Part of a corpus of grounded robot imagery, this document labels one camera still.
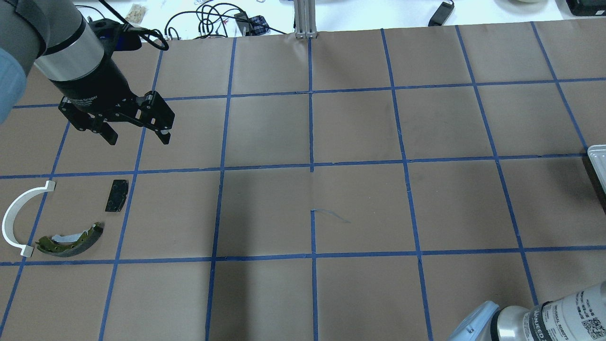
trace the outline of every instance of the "power adapter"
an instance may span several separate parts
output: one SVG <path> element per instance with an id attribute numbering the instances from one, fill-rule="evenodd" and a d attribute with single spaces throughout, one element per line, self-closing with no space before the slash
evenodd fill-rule
<path id="1" fill-rule="evenodd" d="M 450 14 L 455 9 L 455 3 L 449 4 L 447 2 L 443 2 L 440 7 L 436 10 L 436 13 L 433 14 L 431 19 L 429 20 L 428 26 L 441 26 L 444 24 L 446 19 L 450 16 Z"/>
<path id="2" fill-rule="evenodd" d="M 251 31 L 250 20 L 248 18 L 248 15 L 246 14 L 246 12 L 238 12 L 233 17 L 236 18 L 236 23 L 238 24 L 238 27 L 240 28 L 240 32 L 242 33 L 242 35 L 243 36 L 250 35 L 250 31 Z"/>

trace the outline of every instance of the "metal frame post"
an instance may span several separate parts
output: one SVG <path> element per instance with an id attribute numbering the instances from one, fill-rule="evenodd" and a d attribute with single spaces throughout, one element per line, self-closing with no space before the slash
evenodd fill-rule
<path id="1" fill-rule="evenodd" d="M 294 0 L 295 4 L 295 37 L 299 39 L 315 38 L 316 0 Z"/>

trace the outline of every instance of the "grid square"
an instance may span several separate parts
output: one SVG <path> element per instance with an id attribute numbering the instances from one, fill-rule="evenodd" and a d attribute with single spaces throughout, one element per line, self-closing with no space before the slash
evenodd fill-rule
<path id="1" fill-rule="evenodd" d="M 517 248 L 494 161 L 411 163 L 423 249 Z"/>
<path id="2" fill-rule="evenodd" d="M 446 340 L 487 300 L 533 307 L 520 254 L 423 256 L 434 340 Z"/>
<path id="3" fill-rule="evenodd" d="M 44 187 L 46 180 L 44 178 L 0 180 L 0 188 L 2 188 L 0 214 L 4 215 L 4 212 L 6 212 L 13 200 L 17 199 L 23 192 L 36 187 Z M 15 218 L 13 232 L 17 241 L 21 244 L 26 244 L 30 238 L 41 201 L 42 194 L 33 197 L 25 203 Z M 22 259 L 20 252 L 21 250 L 10 246 L 8 243 L 4 241 L 0 242 L 0 262 L 20 262 Z"/>
<path id="4" fill-rule="evenodd" d="M 13 109 L 0 126 L 0 175 L 48 174 L 66 120 L 54 107 Z"/>
<path id="5" fill-rule="evenodd" d="M 319 253 L 415 249 L 401 164 L 316 167 L 313 204 Z"/>
<path id="6" fill-rule="evenodd" d="M 226 166 L 309 163 L 307 95 L 231 99 Z"/>
<path id="7" fill-rule="evenodd" d="M 604 210 L 580 158 L 501 165 L 525 247 L 606 244 Z"/>
<path id="8" fill-rule="evenodd" d="M 390 86 L 379 30 L 322 32 L 311 49 L 314 90 Z"/>
<path id="9" fill-rule="evenodd" d="M 219 256 L 311 251 L 309 168 L 225 173 Z"/>
<path id="10" fill-rule="evenodd" d="M 492 156 L 472 87 L 397 91 L 406 157 Z"/>
<path id="11" fill-rule="evenodd" d="M 478 83 L 553 79 L 529 22 L 460 28 Z"/>
<path id="12" fill-rule="evenodd" d="M 170 144 L 162 144 L 153 132 L 146 133 L 139 169 L 221 166 L 225 100 L 168 103 L 176 115 Z"/>
<path id="13" fill-rule="evenodd" d="M 418 274 L 416 257 L 318 259 L 319 339 L 427 340 Z"/>
<path id="14" fill-rule="evenodd" d="M 535 25 L 558 78 L 606 76 L 606 47 L 598 43 L 606 36 L 603 20 L 545 21 Z"/>
<path id="15" fill-rule="evenodd" d="M 0 311 L 2 313 L 10 300 L 17 271 L 19 271 L 18 266 L 0 266 Z"/>
<path id="16" fill-rule="evenodd" d="M 307 54 L 307 39 L 296 39 L 294 33 L 239 38 L 231 92 L 306 91 Z"/>
<path id="17" fill-rule="evenodd" d="M 27 75 L 25 93 L 19 102 L 17 102 L 17 105 L 30 106 L 34 104 L 56 103 L 59 106 L 61 98 L 63 98 L 61 91 L 37 67 L 32 67 L 29 75 Z"/>
<path id="18" fill-rule="evenodd" d="M 104 339 L 204 340 L 209 263 L 120 264 Z"/>
<path id="19" fill-rule="evenodd" d="M 553 301 L 606 278 L 605 250 L 527 252 L 539 302 Z"/>
<path id="20" fill-rule="evenodd" d="M 219 172 L 140 174 L 121 258 L 209 257 Z"/>
<path id="21" fill-rule="evenodd" d="M 137 96 L 143 96 L 152 89 L 159 55 L 160 50 L 143 44 L 136 51 L 116 51 L 112 59 L 126 77 L 130 90 Z"/>
<path id="22" fill-rule="evenodd" d="M 226 95 L 231 42 L 230 38 L 171 41 L 170 50 L 162 54 L 156 90 L 164 98 Z"/>
<path id="23" fill-rule="evenodd" d="M 313 97 L 314 161 L 401 160 L 389 91 Z"/>
<path id="24" fill-rule="evenodd" d="M 470 83 L 453 26 L 385 30 L 396 86 Z"/>
<path id="25" fill-rule="evenodd" d="M 126 179 L 132 185 L 129 175 L 55 179 L 55 191 L 48 193 L 33 241 L 38 241 L 45 235 L 82 233 L 98 221 L 103 223 L 103 234 L 99 240 L 90 249 L 70 257 L 70 260 L 114 259 L 125 210 L 105 212 L 105 205 L 113 180 L 117 178 Z M 57 257 L 36 250 L 34 257 L 27 260 L 57 260 Z"/>
<path id="26" fill-rule="evenodd" d="M 108 264 L 26 266 L 2 338 L 98 339 L 111 276 Z"/>
<path id="27" fill-rule="evenodd" d="M 217 262 L 210 340 L 312 340 L 311 260 Z"/>
<path id="28" fill-rule="evenodd" d="M 90 130 L 81 132 L 70 125 L 56 172 L 132 171 L 137 160 L 142 128 L 126 122 L 111 123 L 110 126 L 118 133 L 115 146 Z"/>
<path id="29" fill-rule="evenodd" d="M 560 83 L 588 146 L 606 144 L 606 82 Z"/>
<path id="30" fill-rule="evenodd" d="M 499 155 L 582 152 L 555 84 L 483 86 L 479 91 Z"/>

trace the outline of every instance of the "sticker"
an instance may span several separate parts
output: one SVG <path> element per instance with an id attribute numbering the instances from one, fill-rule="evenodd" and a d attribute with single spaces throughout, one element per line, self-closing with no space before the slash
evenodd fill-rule
<path id="1" fill-rule="evenodd" d="M 605 326 L 601 285 L 535 307 L 523 325 L 528 341 L 606 341 Z"/>

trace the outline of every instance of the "green brake shoe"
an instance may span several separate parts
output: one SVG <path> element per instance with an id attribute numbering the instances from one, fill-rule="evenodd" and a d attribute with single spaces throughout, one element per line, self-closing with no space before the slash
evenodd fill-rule
<path id="1" fill-rule="evenodd" d="M 101 227 L 101 224 L 97 222 L 93 224 L 90 229 L 84 231 L 81 235 L 73 235 L 74 239 L 75 237 L 78 237 L 78 239 L 70 244 L 59 244 L 53 239 L 44 236 L 36 242 L 36 248 L 47 255 L 53 255 L 56 257 L 71 257 L 73 255 L 80 254 L 93 246 L 102 233 L 103 228 Z"/>

